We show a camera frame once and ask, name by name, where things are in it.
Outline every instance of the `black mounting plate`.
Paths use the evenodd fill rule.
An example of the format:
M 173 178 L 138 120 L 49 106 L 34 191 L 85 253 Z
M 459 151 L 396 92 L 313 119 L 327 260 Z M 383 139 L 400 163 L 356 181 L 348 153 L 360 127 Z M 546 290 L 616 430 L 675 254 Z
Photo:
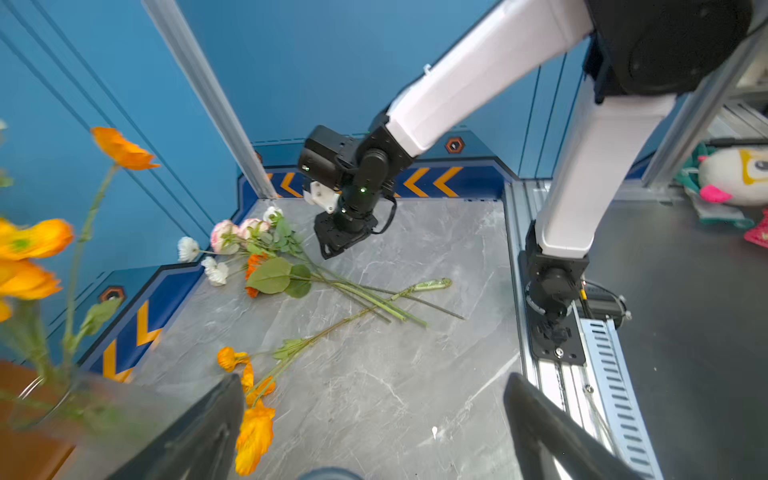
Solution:
M 528 264 L 525 260 L 525 252 L 518 255 L 518 264 L 520 266 L 522 288 L 528 285 Z M 531 343 L 531 353 L 537 359 L 552 360 L 555 362 L 569 363 L 571 365 L 586 365 L 587 356 L 584 354 L 584 347 L 581 345 L 581 335 L 578 332 L 576 315 L 571 312 L 562 320 L 562 325 L 567 329 L 570 338 L 559 345 L 547 338 L 542 329 L 544 317 L 534 310 L 525 299 L 525 320 L 528 323 L 528 341 Z

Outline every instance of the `white flower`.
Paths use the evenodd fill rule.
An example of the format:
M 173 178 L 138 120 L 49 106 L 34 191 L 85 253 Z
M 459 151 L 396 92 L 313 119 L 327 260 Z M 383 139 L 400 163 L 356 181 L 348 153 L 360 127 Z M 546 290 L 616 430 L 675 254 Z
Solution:
M 266 212 L 264 212 L 264 220 L 271 222 L 272 216 L 274 214 L 280 214 L 280 216 L 283 215 L 283 211 L 277 207 L 269 207 L 266 209 Z
M 238 230 L 237 235 L 243 240 L 248 240 L 250 238 L 249 228 L 252 228 L 254 231 L 258 228 L 260 232 L 266 232 L 270 229 L 270 223 L 259 220 L 258 218 L 247 218 L 240 224 L 240 229 Z
M 194 262 L 197 254 L 200 253 L 200 244 L 194 238 L 181 237 L 178 249 L 180 262 Z
M 214 249 L 214 252 L 222 253 L 223 255 L 237 253 L 237 250 L 240 248 L 237 243 L 230 243 L 226 247 L 224 246 L 224 235 L 230 233 L 237 235 L 237 225 L 230 220 L 224 220 L 216 224 L 214 231 L 210 233 L 210 247 Z
M 208 277 L 208 281 L 213 286 L 222 286 L 227 283 L 227 276 L 230 273 L 230 268 L 226 263 L 217 263 L 213 257 L 205 257 L 200 265 L 205 269 L 205 275 Z

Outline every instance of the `white plush owl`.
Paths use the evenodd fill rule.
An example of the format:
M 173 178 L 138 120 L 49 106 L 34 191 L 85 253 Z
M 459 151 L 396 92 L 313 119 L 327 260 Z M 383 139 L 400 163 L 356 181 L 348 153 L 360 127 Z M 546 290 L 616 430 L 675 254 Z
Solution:
M 768 151 L 724 148 L 699 157 L 701 197 L 714 204 L 768 204 Z

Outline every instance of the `pink fabric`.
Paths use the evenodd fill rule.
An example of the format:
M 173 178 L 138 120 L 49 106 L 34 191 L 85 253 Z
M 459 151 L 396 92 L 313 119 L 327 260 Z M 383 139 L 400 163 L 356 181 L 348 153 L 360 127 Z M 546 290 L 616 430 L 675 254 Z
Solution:
M 748 230 L 744 234 L 744 239 L 747 242 L 768 248 L 768 210 L 763 210 L 763 216 L 763 221 L 757 227 Z
M 714 185 L 707 185 L 706 187 L 702 188 L 701 192 L 699 192 L 699 195 L 701 195 L 704 200 L 712 204 L 724 204 L 733 198 L 733 195 L 723 192 L 721 189 L 715 187 Z

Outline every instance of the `blue round object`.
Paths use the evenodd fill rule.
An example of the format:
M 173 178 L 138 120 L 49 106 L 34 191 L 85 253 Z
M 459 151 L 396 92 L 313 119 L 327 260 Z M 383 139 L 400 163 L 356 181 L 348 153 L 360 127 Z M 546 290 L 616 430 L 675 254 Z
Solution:
M 301 475 L 299 480 L 362 480 L 359 476 L 342 468 L 320 468 Z

